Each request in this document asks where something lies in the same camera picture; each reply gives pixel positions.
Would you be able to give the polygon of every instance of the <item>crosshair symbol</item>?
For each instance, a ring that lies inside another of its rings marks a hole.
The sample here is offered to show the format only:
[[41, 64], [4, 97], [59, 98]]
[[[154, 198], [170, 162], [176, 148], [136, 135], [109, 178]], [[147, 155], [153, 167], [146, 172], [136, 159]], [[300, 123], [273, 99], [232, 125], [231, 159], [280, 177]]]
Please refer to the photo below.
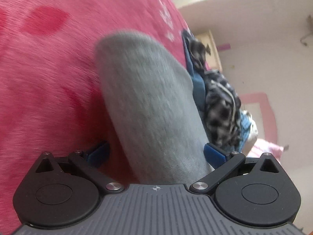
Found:
[[159, 187], [159, 186], [157, 186], [157, 185], [155, 185], [155, 186], [153, 186], [151, 189], [153, 189], [153, 190], [155, 190], [155, 191], [158, 191], [158, 190], [160, 190], [160, 189], [162, 189], [162, 188]]

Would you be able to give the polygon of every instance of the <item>blue clip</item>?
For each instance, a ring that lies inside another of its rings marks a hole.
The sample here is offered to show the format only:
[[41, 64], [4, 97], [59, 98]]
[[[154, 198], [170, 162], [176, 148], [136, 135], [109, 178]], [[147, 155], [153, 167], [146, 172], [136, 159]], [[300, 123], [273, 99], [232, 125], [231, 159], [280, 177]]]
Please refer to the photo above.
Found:
[[203, 148], [203, 153], [206, 161], [217, 169], [230, 159], [230, 153], [220, 149], [212, 143], [206, 143]]
[[84, 151], [83, 158], [95, 168], [99, 168], [110, 156], [110, 145], [107, 141], [99, 143], [96, 147]]

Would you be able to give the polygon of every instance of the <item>ribbed rubber surface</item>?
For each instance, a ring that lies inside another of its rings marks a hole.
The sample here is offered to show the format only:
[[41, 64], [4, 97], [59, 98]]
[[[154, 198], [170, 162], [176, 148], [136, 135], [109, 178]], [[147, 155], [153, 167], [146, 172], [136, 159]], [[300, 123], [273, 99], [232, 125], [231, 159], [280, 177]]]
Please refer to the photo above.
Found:
[[58, 230], [22, 226], [15, 235], [298, 235], [291, 224], [254, 229], [221, 215], [209, 197], [186, 191], [183, 185], [130, 185], [107, 195], [86, 220]]

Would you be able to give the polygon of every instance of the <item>black and white patterned fabric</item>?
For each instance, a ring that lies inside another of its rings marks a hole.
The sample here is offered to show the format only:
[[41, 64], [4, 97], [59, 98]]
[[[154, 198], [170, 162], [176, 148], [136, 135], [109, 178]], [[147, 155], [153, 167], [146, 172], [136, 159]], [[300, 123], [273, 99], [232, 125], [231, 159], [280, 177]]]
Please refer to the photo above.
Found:
[[203, 125], [211, 143], [225, 151], [237, 150], [240, 143], [241, 101], [234, 88], [218, 70], [206, 70], [205, 46], [197, 39], [190, 41], [194, 69], [205, 84]]

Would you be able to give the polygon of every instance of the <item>metal screw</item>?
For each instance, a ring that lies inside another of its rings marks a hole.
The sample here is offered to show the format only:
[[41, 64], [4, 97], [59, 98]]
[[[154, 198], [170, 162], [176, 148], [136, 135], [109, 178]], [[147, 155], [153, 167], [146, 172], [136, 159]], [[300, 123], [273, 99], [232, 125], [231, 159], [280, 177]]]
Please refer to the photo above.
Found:
[[116, 191], [116, 190], [121, 189], [122, 185], [117, 182], [112, 182], [112, 183], [108, 183], [105, 187], [110, 191]]
[[204, 183], [204, 182], [196, 182], [192, 185], [192, 187], [197, 190], [205, 190], [209, 186], [207, 183]]

